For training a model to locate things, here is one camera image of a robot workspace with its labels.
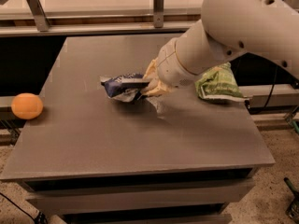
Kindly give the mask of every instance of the black cable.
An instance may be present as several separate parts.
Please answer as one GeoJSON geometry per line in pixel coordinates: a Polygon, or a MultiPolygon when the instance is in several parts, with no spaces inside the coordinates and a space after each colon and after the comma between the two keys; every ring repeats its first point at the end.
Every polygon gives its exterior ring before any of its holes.
{"type": "Polygon", "coordinates": [[[5,199],[7,199],[10,203],[12,203],[15,207],[17,207],[20,211],[22,211],[25,215],[27,215],[29,218],[31,218],[34,223],[36,223],[36,221],[34,220],[33,217],[31,217],[28,213],[26,213],[24,210],[22,210],[18,205],[16,205],[14,202],[12,202],[6,195],[4,195],[3,193],[0,192],[0,195],[2,197],[4,197],[5,199]]]}
{"type": "Polygon", "coordinates": [[[277,76],[278,76],[278,65],[277,65],[276,68],[275,68],[273,84],[272,84],[271,91],[270,91],[270,93],[269,93],[269,95],[268,95],[268,99],[267,99],[267,101],[265,102],[264,106],[263,106],[261,109],[259,109],[258,111],[255,111],[255,112],[250,111],[249,113],[250,113],[251,115],[257,115],[257,114],[260,114],[262,111],[264,111],[264,110],[266,109],[266,107],[268,106],[268,103],[269,103],[269,101],[270,101],[270,99],[271,99],[271,97],[272,97],[272,92],[273,92],[273,89],[274,89],[275,84],[276,84],[276,82],[277,82],[277,76]]]}

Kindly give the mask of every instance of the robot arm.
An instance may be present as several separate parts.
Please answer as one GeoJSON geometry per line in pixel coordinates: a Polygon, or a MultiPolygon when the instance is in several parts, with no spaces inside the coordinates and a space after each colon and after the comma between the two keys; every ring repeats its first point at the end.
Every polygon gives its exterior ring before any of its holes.
{"type": "Polygon", "coordinates": [[[298,13],[281,0],[204,0],[202,19],[162,47],[156,76],[171,87],[250,52],[299,78],[298,13]]]}

